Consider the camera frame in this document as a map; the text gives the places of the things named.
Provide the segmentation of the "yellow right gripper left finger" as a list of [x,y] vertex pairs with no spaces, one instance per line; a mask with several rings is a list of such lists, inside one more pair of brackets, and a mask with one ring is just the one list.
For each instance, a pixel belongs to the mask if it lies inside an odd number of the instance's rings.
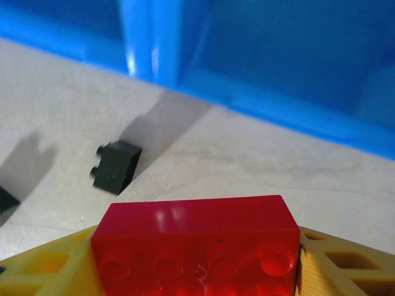
[[95,230],[1,260],[1,295],[104,295],[90,242]]

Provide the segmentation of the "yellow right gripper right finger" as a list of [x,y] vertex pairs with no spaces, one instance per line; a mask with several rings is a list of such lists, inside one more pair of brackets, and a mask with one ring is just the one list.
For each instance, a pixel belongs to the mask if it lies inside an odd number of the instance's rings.
[[296,295],[394,295],[394,255],[301,228]]

